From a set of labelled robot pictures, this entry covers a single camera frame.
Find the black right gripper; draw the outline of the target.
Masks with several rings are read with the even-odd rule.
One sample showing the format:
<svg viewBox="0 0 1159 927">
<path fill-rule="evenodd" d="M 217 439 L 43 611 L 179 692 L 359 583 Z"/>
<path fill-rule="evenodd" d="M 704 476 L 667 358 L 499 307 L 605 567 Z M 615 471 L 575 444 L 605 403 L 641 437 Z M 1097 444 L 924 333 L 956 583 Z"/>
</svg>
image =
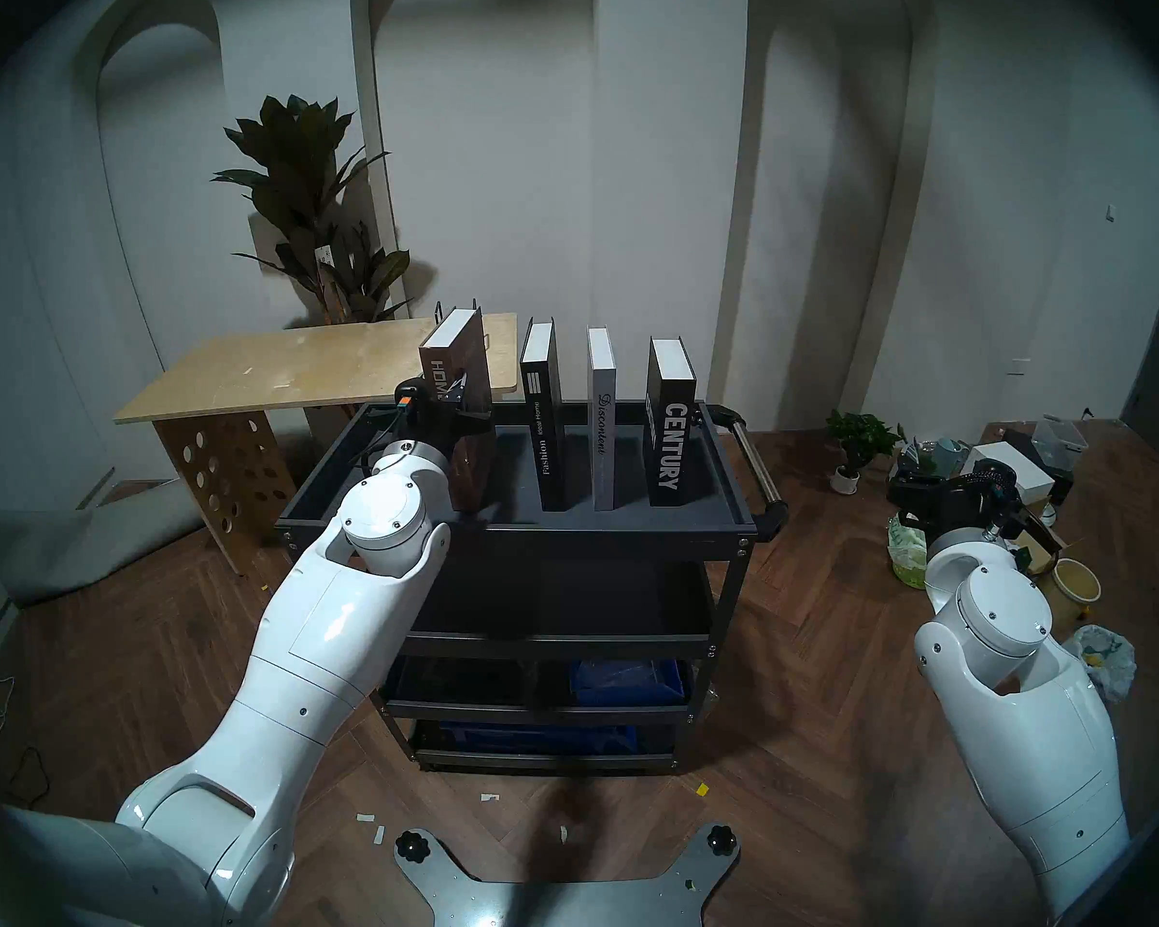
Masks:
<svg viewBox="0 0 1159 927">
<path fill-rule="evenodd" d="M 885 497 L 905 527 L 923 530 L 928 554 L 965 541 L 1014 541 L 1027 528 L 1016 472 L 1003 461 L 979 460 L 965 475 L 941 479 L 924 474 L 919 448 L 901 448 Z"/>
</svg>

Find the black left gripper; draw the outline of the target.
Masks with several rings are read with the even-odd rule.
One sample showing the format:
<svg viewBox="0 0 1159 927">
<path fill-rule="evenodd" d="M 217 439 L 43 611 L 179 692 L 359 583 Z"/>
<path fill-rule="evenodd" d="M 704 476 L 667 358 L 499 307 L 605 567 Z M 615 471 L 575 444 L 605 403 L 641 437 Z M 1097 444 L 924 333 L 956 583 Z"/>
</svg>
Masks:
<svg viewBox="0 0 1159 927">
<path fill-rule="evenodd" d="M 494 435 L 490 410 L 466 409 L 467 386 L 467 375 L 458 375 L 442 393 L 423 377 L 398 384 L 392 433 L 399 439 L 422 441 L 440 452 L 453 452 L 465 437 Z"/>
</svg>

